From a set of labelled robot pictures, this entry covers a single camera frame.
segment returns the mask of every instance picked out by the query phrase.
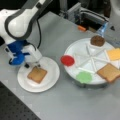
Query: black cable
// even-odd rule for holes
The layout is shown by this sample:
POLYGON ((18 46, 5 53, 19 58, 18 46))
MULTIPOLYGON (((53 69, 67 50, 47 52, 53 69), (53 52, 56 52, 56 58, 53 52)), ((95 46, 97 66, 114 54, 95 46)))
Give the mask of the black cable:
POLYGON ((105 19, 105 17, 103 17, 103 16, 101 16, 101 15, 98 15, 98 14, 96 14, 96 13, 94 13, 94 12, 91 12, 91 11, 85 11, 85 10, 81 10, 80 12, 86 12, 86 13, 91 13, 91 14, 93 14, 93 15, 96 15, 96 16, 98 16, 98 17, 100 17, 100 18, 102 18, 102 19, 104 19, 104 21, 107 21, 108 22, 108 20, 107 19, 105 19))
POLYGON ((37 46, 37 48, 39 48, 40 45, 41 45, 41 41, 42 41, 42 34, 41 34, 41 28, 40 28, 40 24, 39 24, 38 19, 37 19, 37 25, 38 25, 38 29, 39 29, 39 35, 40 35, 39 44, 38 44, 38 46, 37 46))

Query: colored shape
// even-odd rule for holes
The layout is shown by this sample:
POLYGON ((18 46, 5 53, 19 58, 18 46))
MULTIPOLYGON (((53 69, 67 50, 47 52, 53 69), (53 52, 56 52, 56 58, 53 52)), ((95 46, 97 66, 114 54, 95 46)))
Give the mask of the colored shape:
POLYGON ((89 72, 82 71, 76 76, 76 79, 80 83, 90 83, 92 81, 92 75, 89 72))
POLYGON ((69 66, 72 66, 75 63, 75 60, 70 55, 64 55, 64 56, 61 57, 61 62, 62 62, 63 65, 69 67, 69 66))

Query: white plate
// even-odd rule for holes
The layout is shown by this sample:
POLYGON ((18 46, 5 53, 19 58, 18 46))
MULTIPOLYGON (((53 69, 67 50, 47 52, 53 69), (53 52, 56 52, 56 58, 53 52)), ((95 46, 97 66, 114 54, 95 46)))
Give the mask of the white plate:
POLYGON ((22 88, 29 92, 43 92, 55 85, 60 75, 57 63, 50 58, 42 57, 40 65, 43 69, 47 70, 47 74, 40 84, 27 78, 34 65, 31 65, 28 69, 24 66, 19 69, 18 82, 22 88))
MULTIPOLYGON (((65 54, 64 55, 70 55, 70 56, 75 56, 75 54, 77 55, 80 55, 80 56, 87 56, 88 55, 88 50, 86 49, 86 44, 91 46, 90 44, 90 39, 91 38, 85 38, 85 39, 81 39, 81 40, 78 40, 74 43, 72 43, 68 48, 67 50, 65 51, 65 54)), ((109 50, 109 49, 112 49, 114 48, 112 45, 110 45, 109 43, 105 42, 105 44, 102 46, 102 47, 99 47, 99 48, 103 48, 105 50, 109 50)), ((107 64, 107 62, 101 62, 99 60, 96 60, 95 63, 97 64, 96 68, 100 69, 101 67, 103 67, 105 64, 107 64)), ((116 66, 117 68, 119 68, 119 61, 110 61, 111 64, 113 64, 114 66, 116 66)), ((83 71, 83 70, 88 70, 88 71, 91 71, 90 69, 90 65, 86 64, 85 65, 85 69, 84 68, 81 68, 81 69, 78 69, 76 67, 76 64, 70 66, 70 67, 67 67, 67 66, 64 66, 65 67, 65 70, 66 72, 73 78, 76 80, 76 75, 79 74, 79 72, 83 71)), ((92 74, 92 78, 93 80, 89 83, 91 85, 98 85, 98 84, 103 84, 103 83, 106 83, 106 80, 105 79, 102 79, 99 75, 97 75, 96 73, 92 74)))

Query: slice of bread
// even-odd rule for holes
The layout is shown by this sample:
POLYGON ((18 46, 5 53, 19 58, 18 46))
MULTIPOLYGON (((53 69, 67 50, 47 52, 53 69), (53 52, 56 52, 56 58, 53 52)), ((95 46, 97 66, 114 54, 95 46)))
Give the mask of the slice of bread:
POLYGON ((103 68, 97 71, 97 74, 105 79, 107 82, 112 83, 118 77, 120 77, 120 70, 113 66, 112 64, 108 63, 103 68))
POLYGON ((41 83, 46 74, 47 71, 43 68, 34 67, 27 77, 36 83, 41 83))
POLYGON ((107 54, 108 54, 109 59, 111 61, 119 60, 120 59, 120 49, 119 48, 108 50, 107 54))

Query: food item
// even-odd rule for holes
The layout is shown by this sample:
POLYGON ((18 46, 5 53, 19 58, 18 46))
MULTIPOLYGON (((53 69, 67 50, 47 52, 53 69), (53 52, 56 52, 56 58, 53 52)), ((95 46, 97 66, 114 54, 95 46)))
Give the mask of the food item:
POLYGON ((81 26, 81 25, 78 26, 78 29, 81 30, 81 31, 84 31, 84 32, 86 31, 86 28, 81 26))
POLYGON ((108 50, 107 54, 111 61, 120 59, 120 49, 119 48, 108 50))
POLYGON ((105 43, 105 39, 99 35, 93 36, 90 40, 92 45, 95 46, 103 46, 105 43))
POLYGON ((34 67, 27 77, 36 83, 41 83, 46 74, 47 71, 43 68, 34 67))
POLYGON ((69 66, 72 66, 75 63, 75 60, 70 55, 63 55, 61 57, 61 62, 62 62, 63 65, 69 67, 69 66))
POLYGON ((76 79, 80 83, 86 83, 87 84, 87 83, 90 83, 92 81, 92 75, 89 72, 82 71, 76 76, 76 79))
POLYGON ((109 83, 114 82, 118 77, 120 77, 120 70, 108 63, 103 68, 97 71, 97 74, 109 83))

